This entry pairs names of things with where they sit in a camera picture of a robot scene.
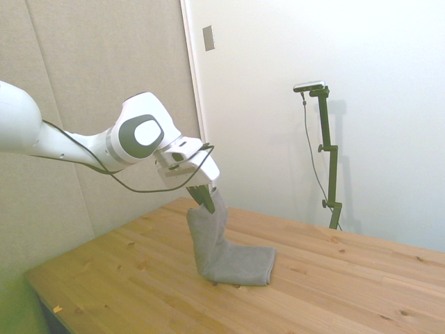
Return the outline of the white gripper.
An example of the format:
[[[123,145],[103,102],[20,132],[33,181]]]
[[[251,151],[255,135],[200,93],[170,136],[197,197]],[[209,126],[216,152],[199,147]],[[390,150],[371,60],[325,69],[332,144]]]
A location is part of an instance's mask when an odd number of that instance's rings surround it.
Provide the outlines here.
[[[209,151],[200,150],[190,159],[169,168],[162,167],[158,161],[155,161],[155,166],[168,189],[187,187],[197,204],[204,205],[210,214],[215,212],[211,191],[207,185],[219,177],[220,171]]]

